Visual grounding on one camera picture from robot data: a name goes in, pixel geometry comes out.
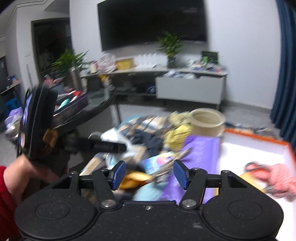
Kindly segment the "person's left hand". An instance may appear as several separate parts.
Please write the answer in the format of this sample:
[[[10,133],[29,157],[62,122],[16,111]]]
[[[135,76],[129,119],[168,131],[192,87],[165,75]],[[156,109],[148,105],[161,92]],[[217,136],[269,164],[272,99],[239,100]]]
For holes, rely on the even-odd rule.
[[[41,180],[48,184],[59,179],[50,168],[32,164],[24,155],[17,157],[4,170],[3,178],[7,190],[16,204],[20,204],[22,201],[22,195],[31,179]]]

